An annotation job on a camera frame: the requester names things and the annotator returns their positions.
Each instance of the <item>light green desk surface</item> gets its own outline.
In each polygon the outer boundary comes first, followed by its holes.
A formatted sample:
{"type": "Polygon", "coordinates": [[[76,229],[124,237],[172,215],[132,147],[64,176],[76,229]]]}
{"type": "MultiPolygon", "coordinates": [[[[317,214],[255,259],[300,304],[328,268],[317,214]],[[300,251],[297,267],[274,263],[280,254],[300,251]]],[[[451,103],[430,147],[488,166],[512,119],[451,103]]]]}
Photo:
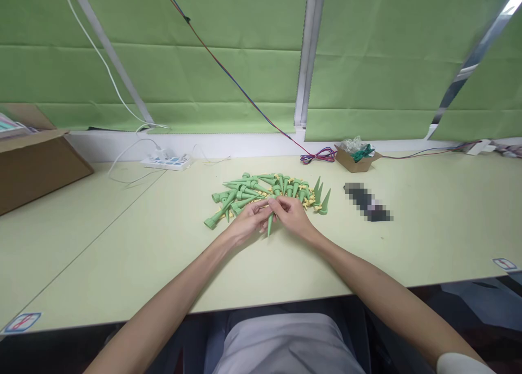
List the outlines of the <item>light green desk surface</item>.
{"type": "MultiPolygon", "coordinates": [[[[26,308],[43,312],[32,330],[129,319],[225,229],[226,220],[215,230],[203,224],[218,208],[210,194],[244,171],[283,172],[311,185],[321,175],[332,188],[330,211],[308,211],[312,222],[406,286],[504,275],[496,257],[522,264],[519,160],[448,153],[374,165],[351,174],[338,163],[303,166],[297,157],[239,158],[167,171],[26,308]],[[345,198],[346,182],[363,182],[394,221],[366,221],[345,198]]],[[[91,209],[92,217],[99,211],[91,209]]],[[[219,270],[192,312],[349,293],[277,223],[269,239],[259,238],[219,270]]]]}
{"type": "MultiPolygon", "coordinates": [[[[117,219],[163,171],[133,185],[107,178],[108,164],[75,183],[0,216],[0,328],[117,219]]],[[[119,164],[117,177],[147,172],[119,164]]]]}

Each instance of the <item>electrical cable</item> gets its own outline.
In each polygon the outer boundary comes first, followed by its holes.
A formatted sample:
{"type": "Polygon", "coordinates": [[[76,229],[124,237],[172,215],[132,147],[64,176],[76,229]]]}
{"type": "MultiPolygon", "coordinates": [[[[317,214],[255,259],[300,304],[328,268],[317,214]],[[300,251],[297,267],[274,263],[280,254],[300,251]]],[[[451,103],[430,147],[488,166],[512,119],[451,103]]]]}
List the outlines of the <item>electrical cable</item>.
{"type": "Polygon", "coordinates": [[[130,114],[132,114],[136,119],[138,119],[139,121],[141,121],[142,123],[145,123],[146,125],[149,125],[151,127],[160,127],[160,128],[165,128],[165,129],[170,129],[170,127],[168,126],[165,126],[165,125],[162,125],[162,124],[155,124],[155,123],[149,123],[149,122],[146,122],[145,120],[142,120],[140,119],[138,116],[136,116],[134,114],[134,112],[132,112],[132,110],[127,106],[127,104],[125,103],[125,101],[123,100],[123,98],[121,97],[120,95],[120,91],[118,90],[118,86],[116,86],[116,82],[114,81],[114,78],[113,78],[113,74],[111,73],[110,71],[110,68],[109,66],[107,65],[107,62],[105,61],[105,59],[103,58],[102,54],[100,53],[100,51],[98,50],[98,48],[96,47],[96,45],[94,44],[94,42],[92,41],[91,39],[91,36],[89,35],[89,33],[87,33],[87,30],[85,30],[82,22],[80,21],[80,18],[78,18],[78,15],[76,14],[76,11],[74,10],[74,7],[72,6],[72,3],[71,3],[71,0],[67,0],[67,3],[69,4],[69,7],[71,8],[71,11],[74,15],[74,17],[76,18],[76,21],[78,22],[78,24],[80,25],[80,27],[82,28],[83,30],[83,33],[87,36],[87,39],[89,40],[89,42],[91,43],[92,47],[94,48],[94,50],[96,51],[96,53],[98,54],[98,56],[100,56],[100,59],[102,59],[102,62],[103,64],[105,65],[105,68],[107,69],[107,72],[109,74],[109,78],[111,80],[111,82],[113,83],[113,86],[114,86],[114,90],[116,90],[116,94],[118,94],[118,98],[120,99],[121,103],[123,104],[123,106],[125,106],[127,108],[127,110],[129,111],[130,114]]]}
{"type": "Polygon", "coordinates": [[[129,151],[132,147],[134,147],[136,144],[138,144],[138,143],[139,143],[140,141],[142,141],[142,140],[148,140],[148,141],[151,141],[151,142],[153,142],[153,143],[156,145],[156,149],[157,149],[157,150],[160,150],[160,149],[161,149],[161,147],[159,147],[158,144],[157,144],[154,140],[152,140],[152,139],[150,139],[150,138],[141,138],[141,139],[138,139],[137,141],[135,141],[134,143],[132,143],[130,146],[128,146],[126,149],[124,149],[124,150],[120,153],[120,155],[118,155],[118,156],[116,157],[116,159],[114,160],[113,164],[110,166],[110,169],[109,169],[109,171],[107,172],[107,176],[108,176],[111,180],[113,180],[113,181],[117,181],[117,182],[120,182],[120,183],[122,183],[122,184],[133,184],[133,183],[135,183],[136,181],[139,181],[139,180],[141,180],[142,178],[145,178],[145,177],[147,177],[147,176],[150,175],[150,174],[157,173],[157,172],[159,172],[160,170],[162,170],[162,169],[156,169],[155,171],[152,171],[152,172],[150,172],[150,173],[147,173],[147,174],[145,174],[144,176],[141,176],[140,178],[137,178],[137,179],[132,180],[132,181],[122,181],[122,180],[118,180],[118,179],[113,178],[113,177],[110,176],[111,172],[113,171],[114,166],[116,165],[116,162],[118,162],[118,160],[121,158],[121,156],[122,156],[123,154],[125,154],[127,151],[129,151]]]}
{"type": "Polygon", "coordinates": [[[413,157],[423,157],[425,155],[437,155],[437,154],[444,154],[446,152],[450,152],[450,151],[455,151],[455,150],[458,150],[458,149],[461,149],[461,148],[464,148],[466,146],[469,146],[469,145],[472,145],[472,144],[476,144],[476,143],[479,143],[479,141],[475,141],[475,142],[471,142],[471,143],[464,143],[460,146],[457,146],[457,147],[435,147],[435,148],[428,148],[426,150],[422,150],[422,151],[419,151],[415,154],[412,154],[412,155],[408,155],[406,157],[387,157],[386,155],[383,155],[382,157],[383,158],[390,158],[390,159],[407,159],[407,158],[413,158],[413,157]],[[423,152],[426,152],[426,151],[431,151],[431,150],[434,150],[434,149],[447,149],[446,151],[442,151],[442,152],[438,152],[438,153],[429,153],[429,154],[422,154],[422,155],[418,155],[420,153],[423,153],[423,152]]]}
{"type": "MultiPolygon", "coordinates": [[[[337,151],[332,150],[331,147],[325,147],[321,151],[315,155],[315,158],[326,161],[326,162],[335,162],[335,156],[337,155],[337,151]]],[[[301,156],[301,162],[303,162],[305,165],[308,165],[310,162],[314,160],[313,155],[302,155],[301,156]]]]}
{"type": "Polygon", "coordinates": [[[200,148],[201,153],[202,153],[203,156],[205,157],[206,162],[204,162],[205,165],[203,165],[203,166],[208,166],[208,167],[210,167],[210,166],[217,165],[219,162],[224,162],[224,161],[226,161],[226,160],[230,160],[230,159],[231,159],[231,156],[229,155],[229,156],[227,156],[225,159],[221,159],[221,160],[219,160],[219,161],[210,161],[210,160],[208,160],[207,156],[205,155],[205,151],[203,151],[203,148],[202,148],[199,144],[197,144],[197,143],[194,144],[194,147],[192,148],[192,154],[194,154],[194,150],[196,149],[196,146],[200,148]]]}
{"type": "Polygon", "coordinates": [[[298,145],[301,149],[303,149],[303,151],[305,151],[307,153],[307,155],[301,155],[301,161],[303,161],[303,163],[305,165],[308,165],[313,159],[320,159],[320,160],[324,160],[324,161],[327,161],[327,162],[334,162],[335,161],[335,152],[333,152],[333,156],[332,156],[332,153],[329,154],[329,156],[327,158],[325,157],[319,157],[318,154],[311,154],[309,151],[307,151],[303,146],[301,146],[299,143],[297,143],[294,139],[292,139],[287,133],[283,132],[282,130],[280,130],[262,111],[261,109],[259,109],[259,107],[256,105],[256,103],[248,96],[248,94],[246,93],[245,90],[243,90],[243,88],[239,85],[239,83],[234,79],[234,77],[230,74],[230,72],[227,71],[227,69],[223,66],[223,64],[220,63],[220,61],[217,59],[216,56],[214,56],[214,54],[210,51],[210,49],[207,47],[207,45],[203,42],[203,40],[200,38],[200,36],[196,33],[196,30],[194,29],[194,27],[192,26],[192,24],[190,23],[190,18],[188,18],[185,13],[181,10],[181,7],[178,5],[178,3],[176,2],[176,0],[170,0],[171,3],[174,5],[174,7],[176,8],[176,10],[178,10],[178,12],[181,14],[181,16],[185,19],[185,22],[189,25],[189,27],[192,29],[192,32],[194,33],[194,35],[197,37],[197,39],[200,41],[201,45],[203,45],[203,47],[207,50],[207,52],[212,56],[212,58],[214,59],[214,61],[221,67],[221,69],[228,75],[228,77],[236,84],[236,86],[239,88],[239,90],[241,90],[241,92],[245,95],[245,97],[247,98],[247,100],[252,104],[252,106],[254,106],[254,108],[259,112],[261,113],[261,115],[268,121],[268,123],[270,123],[270,125],[272,125],[276,130],[278,130],[279,132],[281,132],[283,135],[285,135],[288,139],[290,139],[292,142],[294,142],[296,145],[298,145]]]}

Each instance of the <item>person's right hand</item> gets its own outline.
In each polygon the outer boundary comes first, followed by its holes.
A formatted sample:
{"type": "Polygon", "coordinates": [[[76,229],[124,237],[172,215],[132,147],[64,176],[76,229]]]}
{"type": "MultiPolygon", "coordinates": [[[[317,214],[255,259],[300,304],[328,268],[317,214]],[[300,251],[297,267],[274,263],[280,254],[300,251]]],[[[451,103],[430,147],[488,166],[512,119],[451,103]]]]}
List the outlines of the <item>person's right hand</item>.
{"type": "Polygon", "coordinates": [[[298,198],[277,196],[274,199],[269,197],[268,204],[283,225],[301,238],[309,240],[313,234],[318,232],[308,219],[298,198]]]}

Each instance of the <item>roller blind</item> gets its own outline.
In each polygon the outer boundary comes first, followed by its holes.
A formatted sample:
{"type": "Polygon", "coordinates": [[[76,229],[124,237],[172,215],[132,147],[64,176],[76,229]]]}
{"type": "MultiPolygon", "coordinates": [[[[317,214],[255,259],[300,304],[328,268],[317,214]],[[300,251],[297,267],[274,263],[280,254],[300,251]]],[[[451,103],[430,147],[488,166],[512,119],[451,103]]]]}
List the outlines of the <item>roller blind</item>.
{"type": "Polygon", "coordinates": [[[506,0],[325,0],[306,140],[423,138],[506,0]]]}
{"type": "Polygon", "coordinates": [[[522,136],[522,11],[513,14],[457,94],[433,140],[522,136]]]}
{"type": "MultiPolygon", "coordinates": [[[[306,0],[176,1],[261,110],[293,132],[306,0]]],[[[174,133],[276,131],[169,0],[89,2],[156,123],[174,133]]]]}
{"type": "MultiPolygon", "coordinates": [[[[261,110],[293,132],[306,0],[177,1],[261,110]]],[[[169,0],[89,3],[156,123],[174,133],[276,131],[169,0]]],[[[36,103],[60,128],[140,125],[119,103],[65,0],[0,0],[0,11],[0,102],[36,103]]]]}
{"type": "MultiPolygon", "coordinates": [[[[76,11],[99,44],[78,6],[76,11]]],[[[138,127],[65,0],[0,0],[0,18],[0,104],[36,104],[60,128],[138,127]]],[[[132,102],[107,56],[105,60],[123,99],[132,102]]]]}

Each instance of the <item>red and blue wires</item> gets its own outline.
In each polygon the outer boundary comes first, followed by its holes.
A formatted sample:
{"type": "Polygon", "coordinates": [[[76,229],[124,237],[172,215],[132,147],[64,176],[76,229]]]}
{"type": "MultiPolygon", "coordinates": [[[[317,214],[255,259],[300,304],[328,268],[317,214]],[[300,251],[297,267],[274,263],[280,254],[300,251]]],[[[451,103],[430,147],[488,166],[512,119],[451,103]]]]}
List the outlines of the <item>red and blue wires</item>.
{"type": "Polygon", "coordinates": [[[306,153],[307,155],[301,155],[301,161],[305,164],[305,165],[308,165],[313,159],[321,159],[321,160],[324,160],[324,161],[327,161],[327,162],[334,162],[335,161],[335,155],[336,155],[336,151],[332,150],[330,147],[326,147],[326,148],[323,148],[318,154],[310,154],[303,146],[301,146],[299,143],[297,143],[294,139],[292,139],[287,133],[281,131],[279,128],[277,128],[277,126],[261,111],[261,109],[259,109],[259,107],[256,105],[256,103],[248,96],[248,94],[246,93],[245,90],[243,90],[243,88],[239,85],[239,83],[234,79],[234,77],[230,74],[230,72],[227,71],[227,69],[223,66],[223,64],[220,63],[220,61],[217,59],[216,56],[214,56],[214,54],[210,51],[210,49],[207,47],[207,45],[203,42],[203,40],[198,36],[198,34],[196,33],[196,30],[194,30],[194,27],[192,27],[192,25],[190,24],[190,18],[188,18],[185,13],[183,12],[183,10],[181,9],[181,7],[179,6],[179,4],[176,2],[176,0],[170,0],[171,3],[174,5],[174,7],[176,7],[176,10],[178,10],[178,12],[181,14],[181,16],[185,19],[185,21],[187,22],[187,24],[190,26],[190,28],[192,29],[192,31],[194,32],[195,36],[197,37],[197,39],[200,41],[201,45],[203,45],[203,47],[205,47],[205,49],[207,50],[208,53],[210,53],[210,55],[212,56],[212,58],[215,60],[215,62],[221,67],[221,69],[228,75],[228,77],[236,84],[236,86],[239,88],[239,90],[241,90],[241,92],[245,95],[245,97],[247,98],[247,100],[252,104],[252,106],[254,106],[254,108],[262,114],[262,116],[268,121],[268,123],[270,123],[270,125],[272,125],[276,130],[278,130],[279,132],[281,132],[283,135],[285,135],[288,139],[290,139],[292,142],[294,142],[295,144],[297,144],[299,147],[301,147],[306,153]],[[328,152],[328,154],[325,154],[325,155],[320,155],[322,152],[328,152]]]}

